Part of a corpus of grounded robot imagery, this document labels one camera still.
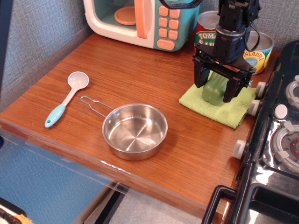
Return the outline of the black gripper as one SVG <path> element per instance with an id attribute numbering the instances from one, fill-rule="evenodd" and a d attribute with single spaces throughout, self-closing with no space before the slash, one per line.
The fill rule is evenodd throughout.
<path id="1" fill-rule="evenodd" d="M 214 46 L 196 44 L 194 84 L 200 88 L 206 84 L 210 71 L 228 78 L 223 102 L 229 103 L 238 96 L 243 87 L 249 87 L 255 69 L 243 59 L 248 50 L 250 26 L 229 31 L 216 25 Z"/>

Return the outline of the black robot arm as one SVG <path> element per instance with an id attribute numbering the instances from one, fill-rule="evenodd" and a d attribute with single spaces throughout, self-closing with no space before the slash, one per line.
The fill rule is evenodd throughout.
<path id="1" fill-rule="evenodd" d="M 257 0 L 221 0 L 219 5 L 214 45 L 195 46 L 194 83 L 198 88 L 204 86 L 210 71 L 227 78 L 223 102 L 228 103 L 243 87 L 251 85 L 256 71 L 245 61 L 243 53 L 249 50 L 247 42 L 261 7 Z"/>

